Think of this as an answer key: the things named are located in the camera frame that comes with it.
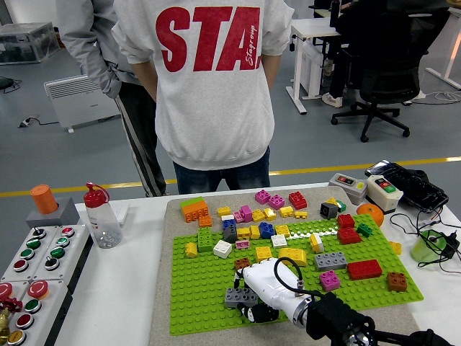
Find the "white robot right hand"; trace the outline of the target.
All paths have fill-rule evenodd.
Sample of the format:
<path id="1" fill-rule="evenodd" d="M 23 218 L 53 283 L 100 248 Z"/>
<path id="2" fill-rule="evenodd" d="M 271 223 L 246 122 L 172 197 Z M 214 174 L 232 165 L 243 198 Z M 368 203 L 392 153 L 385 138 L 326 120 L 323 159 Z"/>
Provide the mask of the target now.
<path id="1" fill-rule="evenodd" d="M 299 328 L 306 325 L 308 307 L 315 293 L 304 287 L 303 275 L 297 265 L 293 272 L 284 261 L 290 258 L 269 258 L 236 271 L 234 290 L 230 296 L 242 299 L 236 308 L 253 323 L 278 319 L 282 311 Z"/>

